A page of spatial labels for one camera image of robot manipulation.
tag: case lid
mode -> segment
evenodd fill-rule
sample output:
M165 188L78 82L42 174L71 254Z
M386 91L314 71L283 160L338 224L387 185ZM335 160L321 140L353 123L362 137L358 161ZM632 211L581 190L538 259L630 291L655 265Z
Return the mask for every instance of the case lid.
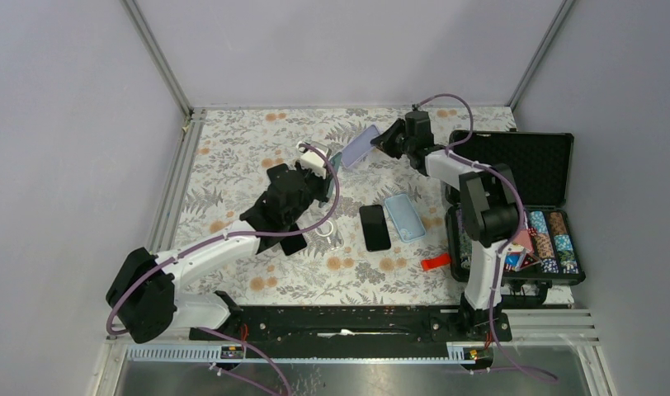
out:
M455 130L450 143L466 137ZM521 132L474 132L471 139L454 147L462 157L490 165L505 163L512 170L522 203L557 208L566 202L572 134Z

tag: phone screen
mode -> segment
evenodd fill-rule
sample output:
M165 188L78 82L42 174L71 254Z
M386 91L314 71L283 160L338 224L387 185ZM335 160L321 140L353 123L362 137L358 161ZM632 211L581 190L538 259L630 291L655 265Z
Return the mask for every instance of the phone screen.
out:
M389 229L386 227L384 208L381 205L362 206L359 208L361 229L364 232L366 250L378 252L391 249Z

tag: red object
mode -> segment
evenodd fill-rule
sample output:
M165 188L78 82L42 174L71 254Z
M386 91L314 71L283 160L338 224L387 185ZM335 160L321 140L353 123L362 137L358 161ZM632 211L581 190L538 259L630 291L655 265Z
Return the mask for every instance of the red object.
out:
M449 253L444 253L439 257L422 260L420 262L423 271L434 270L435 268L439 268L447 264L451 264L451 257L449 257Z

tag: gray wall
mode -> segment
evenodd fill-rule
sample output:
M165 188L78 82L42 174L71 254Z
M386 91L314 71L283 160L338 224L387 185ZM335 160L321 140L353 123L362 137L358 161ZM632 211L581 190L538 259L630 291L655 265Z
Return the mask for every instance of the gray wall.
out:
M117 1L0 1L0 395L80 395L181 115Z
M512 95L561 0L138 0L195 106Z
M670 0L578 2L516 112L576 135L568 212L620 394L670 394Z

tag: floral pattern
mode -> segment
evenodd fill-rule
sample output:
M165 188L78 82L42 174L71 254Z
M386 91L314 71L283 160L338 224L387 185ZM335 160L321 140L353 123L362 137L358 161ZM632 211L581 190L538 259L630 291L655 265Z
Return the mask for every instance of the floral pattern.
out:
M184 246L219 232L252 206L268 185L266 170L293 165L296 144L326 144L333 153L376 124L386 130L408 108L283 109L208 111L196 150L174 245ZM465 110L429 107L432 130L445 143L455 129L468 128ZM509 130L515 120L506 107L474 109L477 130ZM425 272L423 259L446 252L445 205L441 183L414 171L408 160L373 151L352 169L338 173L342 191L333 216L337 232L314 231L309 245L291 256L279 246L258 256L226 263L188 287L190 292L226 291L237 304L458 304L465 284L448 267ZM359 207L383 204L404 192L427 235L403 243L388 218L392 247L367 252ZM315 203L299 226L312 224L329 209ZM553 288L547 303L573 302L568 288Z

